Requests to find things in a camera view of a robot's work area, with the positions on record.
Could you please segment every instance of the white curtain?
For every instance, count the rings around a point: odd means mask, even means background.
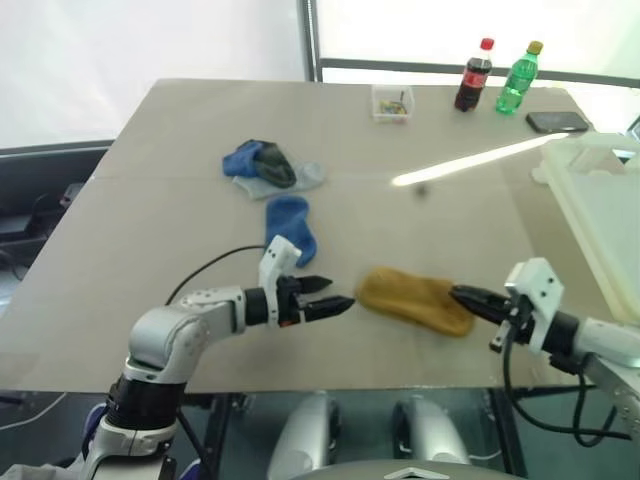
[[[640,78],[638,0],[318,0],[325,58],[464,64],[493,37],[510,67],[531,40],[540,68]]]
[[[297,3],[0,2],[0,148],[114,138],[158,78],[303,80]]]

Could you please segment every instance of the gray sock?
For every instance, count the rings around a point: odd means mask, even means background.
[[[312,162],[292,166],[296,172],[296,184],[293,187],[278,188],[262,178],[234,177],[233,183],[246,190],[251,200],[260,200],[281,193],[311,190],[322,184],[327,176],[325,168],[319,163]]]

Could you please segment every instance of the yellow bottle cap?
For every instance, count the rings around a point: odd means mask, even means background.
[[[527,53],[532,53],[534,55],[540,54],[542,51],[542,42],[536,42],[535,40],[529,44],[529,48],[527,48]]]

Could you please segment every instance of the yellow cloth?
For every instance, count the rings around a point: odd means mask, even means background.
[[[450,280],[377,267],[358,286],[356,298],[367,308],[461,337],[475,317],[449,296],[452,286]]]

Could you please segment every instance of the red bottle cap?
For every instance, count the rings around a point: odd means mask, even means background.
[[[493,38],[483,38],[480,42],[480,48],[483,50],[491,50],[493,48]]]

